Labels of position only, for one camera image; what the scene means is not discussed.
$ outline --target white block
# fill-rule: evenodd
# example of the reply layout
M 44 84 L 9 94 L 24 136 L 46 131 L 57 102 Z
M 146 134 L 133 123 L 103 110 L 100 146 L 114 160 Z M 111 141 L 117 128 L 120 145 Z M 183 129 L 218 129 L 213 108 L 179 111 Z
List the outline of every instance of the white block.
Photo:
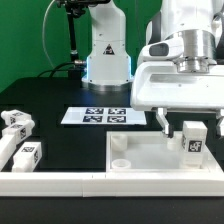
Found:
M 40 142 L 25 142 L 13 156 L 12 172 L 32 172 L 42 157 Z
M 8 162 L 16 150 L 16 141 L 14 135 L 4 135 L 0 140 L 0 171 Z
M 1 117 L 6 125 L 12 125 L 17 121 L 32 120 L 31 115 L 19 110 L 3 111 Z
M 203 162 L 203 151 L 207 128 L 203 122 L 184 121 L 180 166 L 184 168 L 200 168 Z
M 111 149 L 115 151 L 125 151 L 128 147 L 128 137 L 124 134 L 111 136 Z
M 14 135 L 16 144 L 19 144 L 32 134 L 35 123 L 32 120 L 18 121 L 2 130 L 2 135 Z
M 201 153 L 205 146 L 207 128 L 203 122 L 184 121 L 182 146 L 185 152 Z

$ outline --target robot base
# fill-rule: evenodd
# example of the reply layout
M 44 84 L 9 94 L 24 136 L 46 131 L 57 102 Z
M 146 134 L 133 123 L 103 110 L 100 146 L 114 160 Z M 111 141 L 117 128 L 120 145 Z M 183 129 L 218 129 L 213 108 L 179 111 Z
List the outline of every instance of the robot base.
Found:
M 132 86 L 132 80 L 128 80 L 126 83 L 114 81 L 114 82 L 106 82 L 106 81 L 100 81 L 100 82 L 94 82 L 89 81 L 86 78 L 82 79 L 82 87 L 87 88 L 90 90 L 96 90 L 100 92 L 118 92 L 123 90 L 130 90 Z

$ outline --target black sticker on block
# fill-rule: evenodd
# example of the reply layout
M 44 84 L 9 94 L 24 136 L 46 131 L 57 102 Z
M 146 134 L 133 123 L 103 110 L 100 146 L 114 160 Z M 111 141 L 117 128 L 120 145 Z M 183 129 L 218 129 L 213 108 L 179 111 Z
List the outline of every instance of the black sticker on block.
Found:
M 33 152 L 34 149 L 34 147 L 24 147 L 22 152 Z
M 188 152 L 201 152 L 202 141 L 189 141 Z
M 38 151 L 34 154 L 34 162 L 36 163 L 38 161 Z
M 24 139 L 26 137 L 26 128 L 23 128 L 21 131 L 20 131 L 20 137 L 21 139 Z
M 15 128 L 15 129 L 20 129 L 22 127 L 22 125 L 20 124 L 15 124 L 13 126 L 11 126 L 11 128 Z

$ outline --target green wall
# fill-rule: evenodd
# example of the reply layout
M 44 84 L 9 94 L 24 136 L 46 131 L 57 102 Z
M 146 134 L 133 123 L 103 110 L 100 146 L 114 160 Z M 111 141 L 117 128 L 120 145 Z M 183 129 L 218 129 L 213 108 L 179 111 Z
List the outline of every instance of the green wall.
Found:
M 145 39 L 146 25 L 160 9 L 162 0 L 114 1 L 127 17 L 126 49 L 134 62 L 134 72 L 140 46 Z M 44 70 L 51 69 L 44 55 L 41 40 L 43 17 L 50 2 L 51 0 L 1 0 L 0 92 L 16 79 L 34 77 Z M 83 59 L 91 51 L 90 21 L 88 12 L 75 21 L 78 50 Z M 69 61 L 68 27 L 63 8 L 53 6 L 47 21 L 46 36 L 47 49 L 54 65 Z

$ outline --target black cable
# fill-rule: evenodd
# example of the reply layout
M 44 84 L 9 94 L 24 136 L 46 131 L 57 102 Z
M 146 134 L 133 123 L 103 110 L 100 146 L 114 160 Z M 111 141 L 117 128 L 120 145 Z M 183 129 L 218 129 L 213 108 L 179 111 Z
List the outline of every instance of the black cable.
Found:
M 46 73 L 49 73 L 49 72 L 52 72 L 52 71 L 55 71 L 54 69 L 51 69 L 51 70 L 46 70 L 46 71 L 43 71 L 41 72 L 37 77 L 40 78 L 42 75 L 46 74 Z M 56 72 L 67 72 L 68 70 L 56 70 Z
M 64 66 L 67 66 L 67 65 L 74 65 L 74 62 L 65 62 L 65 63 L 62 63 L 62 64 L 56 66 L 56 67 L 52 70 L 52 72 L 51 72 L 51 74 L 49 75 L 49 77 L 52 78 L 52 77 L 54 76 L 54 74 L 57 72 L 58 69 L 60 69 L 60 68 L 62 68 L 62 67 L 64 67 Z

